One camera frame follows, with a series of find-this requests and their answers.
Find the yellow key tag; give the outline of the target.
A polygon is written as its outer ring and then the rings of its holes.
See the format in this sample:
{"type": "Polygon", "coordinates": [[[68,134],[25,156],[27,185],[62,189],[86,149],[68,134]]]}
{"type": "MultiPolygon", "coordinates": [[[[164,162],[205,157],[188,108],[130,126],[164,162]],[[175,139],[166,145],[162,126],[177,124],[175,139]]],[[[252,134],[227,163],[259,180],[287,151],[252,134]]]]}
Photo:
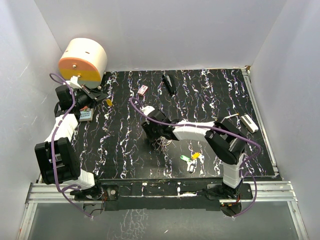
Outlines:
{"type": "Polygon", "coordinates": [[[112,106],[113,105],[113,103],[112,103],[112,101],[110,99],[106,99],[106,103],[107,103],[108,106],[112,106]]]}

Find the metal keyring with keys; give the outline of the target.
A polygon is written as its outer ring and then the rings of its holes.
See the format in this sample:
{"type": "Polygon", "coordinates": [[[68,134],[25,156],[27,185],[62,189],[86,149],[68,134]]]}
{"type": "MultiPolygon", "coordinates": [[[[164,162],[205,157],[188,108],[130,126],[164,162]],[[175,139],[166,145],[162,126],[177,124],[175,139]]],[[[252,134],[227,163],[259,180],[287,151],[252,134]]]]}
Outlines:
{"type": "Polygon", "coordinates": [[[165,137],[161,136],[156,139],[151,145],[156,151],[163,152],[171,143],[171,139],[166,139],[165,137]]]}

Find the orange key tag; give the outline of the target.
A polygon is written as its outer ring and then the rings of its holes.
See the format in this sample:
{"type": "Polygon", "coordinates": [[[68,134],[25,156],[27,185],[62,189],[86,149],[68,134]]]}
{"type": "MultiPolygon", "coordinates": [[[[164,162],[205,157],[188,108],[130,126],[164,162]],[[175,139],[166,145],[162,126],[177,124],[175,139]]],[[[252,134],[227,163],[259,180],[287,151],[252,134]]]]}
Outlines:
{"type": "Polygon", "coordinates": [[[195,160],[195,159],[198,158],[200,155],[201,155],[201,153],[195,152],[195,153],[191,156],[191,158],[192,158],[193,160],[195,160]]]}

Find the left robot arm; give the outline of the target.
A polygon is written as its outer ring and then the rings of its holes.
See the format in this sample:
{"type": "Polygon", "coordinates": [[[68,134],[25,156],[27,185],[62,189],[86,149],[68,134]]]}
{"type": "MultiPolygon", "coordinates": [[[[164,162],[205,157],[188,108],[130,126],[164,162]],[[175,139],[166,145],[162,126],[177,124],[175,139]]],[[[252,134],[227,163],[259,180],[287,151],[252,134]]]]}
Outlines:
{"type": "Polygon", "coordinates": [[[97,200],[103,187],[93,173],[81,169],[80,160],[71,141],[83,108],[94,109],[107,95],[81,86],[72,89],[66,84],[55,89],[58,102],[54,108],[55,125],[48,138],[34,147],[36,159],[45,184],[68,184],[73,194],[87,194],[97,200]]]}

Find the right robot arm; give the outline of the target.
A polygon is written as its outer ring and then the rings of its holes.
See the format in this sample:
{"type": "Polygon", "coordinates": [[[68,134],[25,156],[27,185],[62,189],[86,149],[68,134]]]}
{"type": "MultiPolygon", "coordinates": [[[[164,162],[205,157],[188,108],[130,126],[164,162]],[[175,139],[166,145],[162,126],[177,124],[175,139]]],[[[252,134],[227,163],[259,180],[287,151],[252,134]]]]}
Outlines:
{"type": "Polygon", "coordinates": [[[152,106],[142,107],[140,110],[147,116],[141,126],[151,142],[163,137],[173,141],[193,140],[208,143],[223,162],[223,194],[230,199],[240,194],[240,170],[246,142],[236,137],[244,135],[232,123],[227,120],[206,123],[170,120],[162,111],[152,106]]]}

